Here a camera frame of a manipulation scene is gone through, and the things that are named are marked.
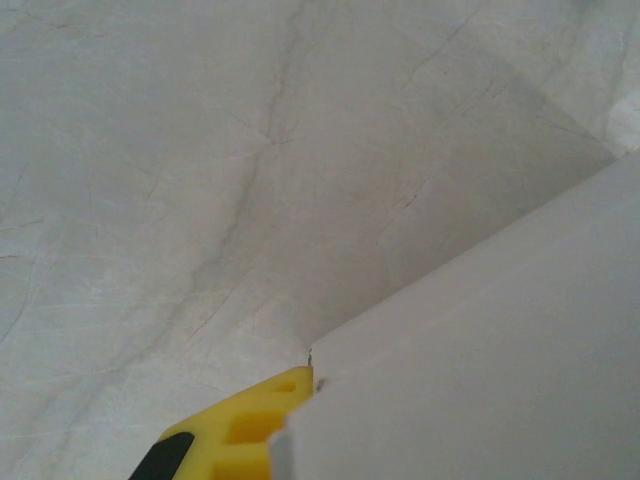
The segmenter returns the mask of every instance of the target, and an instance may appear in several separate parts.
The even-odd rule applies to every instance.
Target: marble surface
[[[2,0],[0,477],[169,424],[640,146],[636,0]]]

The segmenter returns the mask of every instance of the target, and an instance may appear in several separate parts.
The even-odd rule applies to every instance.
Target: white marble
[[[638,148],[639,8],[2,0],[0,477],[127,478]]]

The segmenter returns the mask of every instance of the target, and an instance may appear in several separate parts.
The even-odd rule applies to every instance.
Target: white surface
[[[636,479],[638,345],[636,156],[314,343],[295,478]]]
[[[0,8],[2,478],[126,478],[638,146],[635,0]]]

